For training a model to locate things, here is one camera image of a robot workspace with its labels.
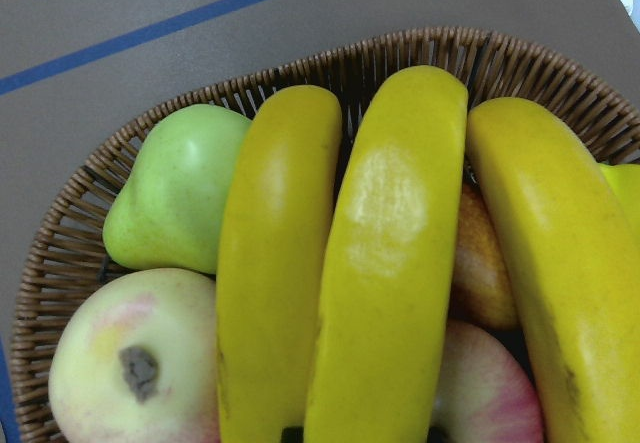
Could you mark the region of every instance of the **blue tape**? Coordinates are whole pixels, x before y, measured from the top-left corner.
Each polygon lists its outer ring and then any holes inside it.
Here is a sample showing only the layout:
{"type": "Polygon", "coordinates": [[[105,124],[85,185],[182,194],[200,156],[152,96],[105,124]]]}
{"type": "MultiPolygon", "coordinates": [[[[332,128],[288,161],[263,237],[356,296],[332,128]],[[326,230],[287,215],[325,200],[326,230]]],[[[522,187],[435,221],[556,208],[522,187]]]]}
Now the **blue tape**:
{"type": "Polygon", "coordinates": [[[266,0],[218,0],[0,79],[0,95],[266,0]]]}
{"type": "Polygon", "coordinates": [[[20,443],[20,432],[16,421],[13,397],[11,394],[11,382],[7,370],[4,349],[0,341],[0,422],[4,430],[7,443],[20,443]]]}

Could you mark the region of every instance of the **brown fruit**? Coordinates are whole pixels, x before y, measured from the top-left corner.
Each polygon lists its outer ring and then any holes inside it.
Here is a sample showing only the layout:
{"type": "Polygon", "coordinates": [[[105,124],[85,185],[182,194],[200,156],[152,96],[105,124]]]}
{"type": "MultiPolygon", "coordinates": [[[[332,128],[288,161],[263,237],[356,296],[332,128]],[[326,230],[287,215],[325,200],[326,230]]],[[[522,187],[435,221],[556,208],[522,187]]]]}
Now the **brown fruit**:
{"type": "Polygon", "coordinates": [[[480,190],[462,185],[450,314],[490,330],[519,327],[511,284],[480,190]]]}

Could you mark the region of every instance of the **apple calyx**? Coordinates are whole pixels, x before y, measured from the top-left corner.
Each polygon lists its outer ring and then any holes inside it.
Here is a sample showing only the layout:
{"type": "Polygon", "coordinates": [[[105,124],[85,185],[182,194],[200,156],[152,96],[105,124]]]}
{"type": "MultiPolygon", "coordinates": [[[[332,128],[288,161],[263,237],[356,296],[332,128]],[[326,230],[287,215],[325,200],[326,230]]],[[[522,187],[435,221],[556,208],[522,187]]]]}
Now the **apple calyx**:
{"type": "Polygon", "coordinates": [[[122,376],[139,403],[144,403],[156,392],[158,362],[141,346],[132,345],[119,353],[122,376]]]}

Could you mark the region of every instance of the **basket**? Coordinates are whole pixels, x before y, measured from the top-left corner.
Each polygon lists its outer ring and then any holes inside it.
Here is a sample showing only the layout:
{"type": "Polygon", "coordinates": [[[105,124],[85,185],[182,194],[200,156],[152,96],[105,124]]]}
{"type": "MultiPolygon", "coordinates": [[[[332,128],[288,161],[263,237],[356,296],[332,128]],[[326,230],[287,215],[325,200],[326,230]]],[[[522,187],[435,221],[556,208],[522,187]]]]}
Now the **basket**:
{"type": "Polygon", "coordinates": [[[161,103],[121,127],[69,178],[38,229],[16,300],[10,373],[23,442],[66,441],[50,410],[47,380],[58,339],[78,306],[106,280],[127,273],[110,262],[102,224],[149,131],[196,103],[247,117],[281,88],[311,83],[340,100],[346,161],[358,123],[380,84],[395,71],[430,64],[469,89],[469,105],[520,96],[562,118],[598,161],[640,162],[640,113],[574,61],[501,33],[428,27],[385,34],[254,74],[222,81],[161,103]]]}

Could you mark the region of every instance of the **yellow banana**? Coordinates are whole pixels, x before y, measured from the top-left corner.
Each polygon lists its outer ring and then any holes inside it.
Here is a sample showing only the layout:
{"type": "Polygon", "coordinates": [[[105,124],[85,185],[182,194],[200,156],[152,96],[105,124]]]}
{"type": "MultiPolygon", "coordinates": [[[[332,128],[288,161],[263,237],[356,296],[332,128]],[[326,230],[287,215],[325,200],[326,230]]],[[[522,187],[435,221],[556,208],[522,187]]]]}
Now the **yellow banana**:
{"type": "Polygon", "coordinates": [[[640,435],[640,247],[598,164],[520,98],[471,110],[467,154],[496,226],[550,443],[640,435]]]}
{"type": "Polygon", "coordinates": [[[640,165],[631,163],[608,165],[600,169],[618,197],[631,229],[640,238],[640,165]]]}
{"type": "Polygon", "coordinates": [[[307,443],[423,443],[455,251],[467,90],[389,77],[357,133],[327,243],[307,443]]]}
{"type": "Polygon", "coordinates": [[[262,104],[242,145],[217,274],[225,443],[278,443],[303,424],[341,124],[332,93],[289,87],[262,104]]]}

